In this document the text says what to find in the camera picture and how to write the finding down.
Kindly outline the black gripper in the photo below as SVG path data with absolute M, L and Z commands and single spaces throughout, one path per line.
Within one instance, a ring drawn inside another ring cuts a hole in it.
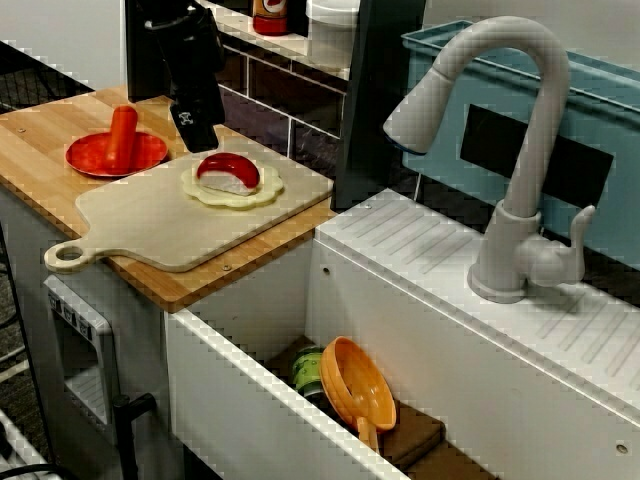
M 148 21 L 171 77 L 172 120 L 188 151 L 219 146 L 214 126 L 225 121 L 216 73 L 225 65 L 212 12 L 178 9 Z

